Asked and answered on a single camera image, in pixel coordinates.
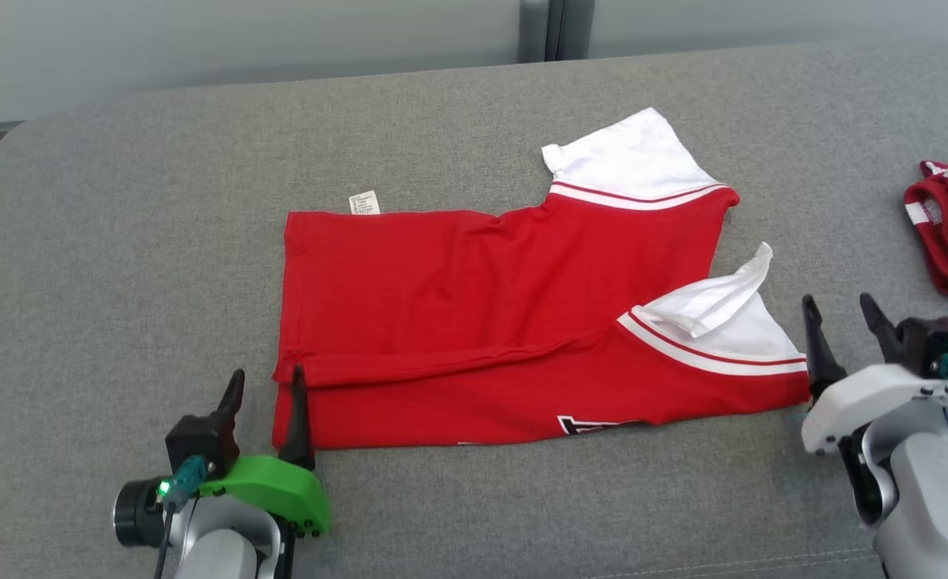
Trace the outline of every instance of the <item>red and white shirt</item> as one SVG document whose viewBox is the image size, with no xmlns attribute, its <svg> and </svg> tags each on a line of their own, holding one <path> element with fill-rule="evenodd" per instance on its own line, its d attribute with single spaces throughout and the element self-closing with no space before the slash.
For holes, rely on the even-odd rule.
<svg viewBox="0 0 948 579">
<path fill-rule="evenodd" d="M 660 114 L 543 154 L 546 199 L 502 216 L 290 214 L 275 446 L 296 365 L 317 448 L 525 442 L 806 399 L 804 356 L 756 294 L 769 256 L 706 285 L 724 279 L 705 280 L 738 194 Z"/>
</svg>

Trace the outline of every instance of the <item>black cable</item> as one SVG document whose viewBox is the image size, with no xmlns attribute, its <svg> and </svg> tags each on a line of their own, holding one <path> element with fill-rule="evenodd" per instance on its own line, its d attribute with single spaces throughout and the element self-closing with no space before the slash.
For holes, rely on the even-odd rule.
<svg viewBox="0 0 948 579">
<path fill-rule="evenodd" d="M 173 512 L 166 511 L 166 524 L 162 527 L 162 543 L 158 546 L 158 560 L 155 561 L 153 579 L 162 579 L 162 567 L 166 564 L 166 549 L 170 546 L 170 530 L 173 528 Z"/>
</svg>

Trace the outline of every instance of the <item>white stripe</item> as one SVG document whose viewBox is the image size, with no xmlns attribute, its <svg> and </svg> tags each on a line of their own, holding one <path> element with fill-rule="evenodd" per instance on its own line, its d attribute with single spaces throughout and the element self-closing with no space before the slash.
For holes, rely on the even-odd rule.
<svg viewBox="0 0 948 579">
<path fill-rule="evenodd" d="M 771 376 L 790 372 L 804 372 L 806 370 L 805 362 L 778 363 L 778 365 L 774 366 L 757 366 L 754 365 L 754 363 L 724 362 L 720 359 L 706 358 L 704 355 L 697 355 L 695 352 L 686 351 L 686 349 L 669 344 L 668 341 L 661 339 L 640 326 L 634 318 L 631 318 L 630 314 L 625 313 L 620 316 L 617 322 L 621 323 L 621 326 L 627 327 L 627 330 L 631 334 L 634 334 L 635 337 L 638 337 L 644 343 L 649 344 L 656 349 L 656 351 L 660 351 L 664 355 L 676 359 L 677 362 L 686 363 L 700 370 L 715 372 L 716 374 L 728 374 L 730 376 Z"/>
<path fill-rule="evenodd" d="M 609 195 L 599 195 L 598 193 L 588 193 L 587 191 L 577 190 L 577 188 L 561 186 L 559 183 L 553 183 L 550 193 L 555 193 L 558 195 L 565 195 L 565 197 L 572 197 L 574 199 L 580 199 L 580 201 L 587 201 L 589 203 L 595 203 L 598 205 L 606 205 L 609 207 L 615 207 L 617 209 L 633 209 L 635 211 L 655 211 L 658 209 L 668 209 L 670 207 L 676 207 L 677 205 L 683 205 L 684 203 L 695 201 L 700 197 L 704 197 L 707 194 L 712 193 L 713 191 L 720 190 L 721 188 L 726 188 L 726 184 L 715 183 L 710 187 L 703 188 L 703 190 L 696 191 L 696 193 L 690 195 L 682 195 L 682 197 L 675 197 L 673 199 L 661 200 L 661 201 L 636 201 L 632 199 L 623 199 L 618 197 L 609 197 Z"/>
<path fill-rule="evenodd" d="M 930 221 L 930 218 L 927 217 L 927 211 L 923 210 L 923 203 L 907 203 L 906 214 L 910 216 L 913 224 L 926 224 L 927 221 Z"/>
</svg>

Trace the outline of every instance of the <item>red stripe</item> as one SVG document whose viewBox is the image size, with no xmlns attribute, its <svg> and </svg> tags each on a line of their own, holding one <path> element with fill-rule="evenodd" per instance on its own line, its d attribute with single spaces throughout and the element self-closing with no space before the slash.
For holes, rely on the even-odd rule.
<svg viewBox="0 0 948 579">
<path fill-rule="evenodd" d="M 713 184 L 708 184 L 708 186 L 705 186 L 705 187 L 693 188 L 693 190 L 691 190 L 691 191 L 684 191 L 683 193 L 679 193 L 679 194 L 676 194 L 676 195 L 669 195 L 669 197 L 661 197 L 661 198 L 658 198 L 658 199 L 639 199 L 639 198 L 636 198 L 636 197 L 626 197 L 625 195 L 617 195 L 616 193 L 606 193 L 606 191 L 599 191 L 597 188 L 587 188 L 587 187 L 580 187 L 580 186 L 572 186 L 572 184 L 570 184 L 570 183 L 563 183 L 563 181 L 552 181 L 552 184 L 555 184 L 555 186 L 576 188 L 576 190 L 578 190 L 578 191 L 584 191 L 585 193 L 594 193 L 595 195 L 605 195 L 605 197 L 614 197 L 614 198 L 617 198 L 617 199 L 624 199 L 624 200 L 627 200 L 627 201 L 638 201 L 638 202 L 640 202 L 640 203 L 658 203 L 658 202 L 661 202 L 661 201 L 668 201 L 668 200 L 670 200 L 670 199 L 677 199 L 677 198 L 679 198 L 679 197 L 684 197 L 685 195 L 691 195 L 691 194 L 699 193 L 699 191 L 705 190 L 705 188 L 709 188 L 709 187 L 730 188 L 730 187 L 726 186 L 726 184 L 723 184 L 723 183 L 713 183 Z"/>
<path fill-rule="evenodd" d="M 630 316 L 631 319 L 633 319 L 635 323 L 637 323 L 639 326 L 644 327 L 644 329 L 646 329 L 646 331 L 652 334 L 653 336 L 656 336 L 657 338 L 663 340 L 664 342 L 672 346 L 675 346 L 676 348 L 683 349 L 683 351 L 689 351 L 691 353 L 694 353 L 694 355 L 701 355 L 702 358 L 715 359 L 717 360 L 717 362 L 746 363 L 746 365 L 749 365 L 749 366 L 782 366 L 784 363 L 806 362 L 805 358 L 772 359 L 772 360 L 768 360 L 768 362 L 758 362 L 757 360 L 754 360 L 754 359 L 723 358 L 723 356 L 712 355 L 712 353 L 697 351 L 697 349 L 693 349 L 693 348 L 687 347 L 686 345 L 682 343 L 673 341 L 670 338 L 664 336 L 664 334 L 660 334 L 659 332 L 651 329 L 651 327 L 646 325 L 645 322 L 642 322 L 642 320 L 638 319 L 638 316 L 634 315 L 634 312 L 629 312 L 629 313 L 631 314 Z"/>
</svg>

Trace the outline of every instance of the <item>gray tablecloth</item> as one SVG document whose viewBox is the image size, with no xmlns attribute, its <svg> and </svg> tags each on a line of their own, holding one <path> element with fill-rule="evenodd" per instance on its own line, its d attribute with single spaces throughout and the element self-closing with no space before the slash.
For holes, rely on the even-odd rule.
<svg viewBox="0 0 948 579">
<path fill-rule="evenodd" d="M 237 437 L 269 452 L 282 228 L 293 209 L 537 204 L 539 147 L 654 106 L 741 192 L 713 265 L 761 241 L 804 344 L 813 293 L 839 359 L 879 360 L 857 296 L 948 314 L 901 207 L 948 162 L 948 45 L 816 44 L 130 96 L 0 143 L 0 577 L 146 577 L 116 542 L 121 484 L 248 373 Z M 319 455 L 329 536 L 299 577 L 873 579 L 836 458 L 793 411 L 506 447 Z"/>
</svg>

